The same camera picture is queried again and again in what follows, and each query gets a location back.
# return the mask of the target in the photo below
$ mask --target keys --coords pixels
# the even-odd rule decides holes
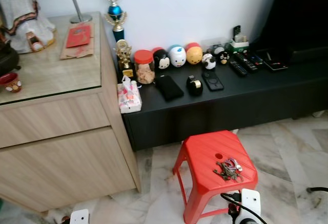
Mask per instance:
[[[215,174],[221,176],[224,180],[231,180],[232,179],[232,180],[235,180],[237,182],[243,182],[243,177],[240,174],[236,173],[236,170],[238,170],[238,168],[240,170],[242,170],[242,168],[238,164],[238,162],[233,158],[229,158],[227,161],[225,161],[225,162],[217,161],[216,164],[221,167],[221,173],[219,173],[216,169],[214,169],[213,172]]]

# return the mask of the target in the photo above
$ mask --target cabinet drawer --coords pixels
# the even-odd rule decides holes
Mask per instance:
[[[0,148],[105,127],[96,94],[0,112]]]
[[[111,128],[0,152],[0,194],[42,212],[135,188]]]

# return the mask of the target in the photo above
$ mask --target glass jar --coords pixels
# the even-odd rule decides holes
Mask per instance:
[[[150,84],[153,82],[155,78],[155,64],[151,51],[136,51],[134,53],[134,65],[139,83]]]

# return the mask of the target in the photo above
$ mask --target red envelope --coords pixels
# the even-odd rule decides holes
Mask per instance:
[[[90,26],[72,28],[68,33],[66,48],[87,45],[90,43],[90,36]]]

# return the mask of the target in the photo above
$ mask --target wooden cabinet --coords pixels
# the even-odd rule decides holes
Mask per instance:
[[[140,189],[103,22],[92,16],[93,56],[59,59],[70,17],[56,17],[56,42],[20,56],[22,90],[0,91],[0,198],[43,212]]]
[[[111,128],[0,153],[0,192],[39,212],[135,187]]]

